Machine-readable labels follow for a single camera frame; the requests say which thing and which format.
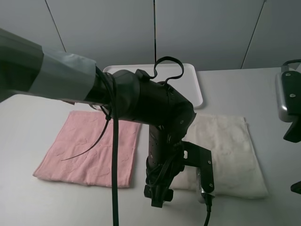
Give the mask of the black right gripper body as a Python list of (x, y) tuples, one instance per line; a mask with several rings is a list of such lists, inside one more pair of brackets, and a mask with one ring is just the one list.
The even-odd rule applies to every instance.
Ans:
[(296, 181), (290, 186), (290, 190), (293, 193), (301, 194), (301, 118), (294, 118), (291, 126), (285, 133), (283, 139), (292, 143), (291, 147), (294, 146), (292, 150), (292, 156), (290, 160), (293, 162), (292, 172), (295, 176)]

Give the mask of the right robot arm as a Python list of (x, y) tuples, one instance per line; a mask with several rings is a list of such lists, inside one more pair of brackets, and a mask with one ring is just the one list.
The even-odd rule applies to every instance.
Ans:
[(301, 141), (301, 73), (290, 70), (290, 65), (300, 62), (300, 59), (284, 62), (276, 75), (278, 116), (281, 121), (291, 123), (284, 140), (292, 143)]

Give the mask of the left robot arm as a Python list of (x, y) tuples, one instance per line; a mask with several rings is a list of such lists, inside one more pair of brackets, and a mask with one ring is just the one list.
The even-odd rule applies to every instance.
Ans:
[(95, 61), (1, 30), (0, 98), (15, 94), (98, 105), (113, 118), (112, 199), (117, 203), (119, 120), (148, 124), (150, 148), (144, 195), (153, 207), (173, 198), (170, 185), (183, 170), (182, 139), (195, 118), (192, 103), (167, 81), (144, 70), (102, 72)]

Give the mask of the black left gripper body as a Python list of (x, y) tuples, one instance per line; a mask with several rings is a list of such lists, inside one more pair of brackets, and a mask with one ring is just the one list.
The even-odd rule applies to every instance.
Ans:
[(172, 141), (164, 130), (149, 126), (149, 153), (146, 160), (144, 196), (151, 199), (152, 207), (162, 207), (173, 199), (170, 185), (175, 176), (184, 170), (182, 140)]

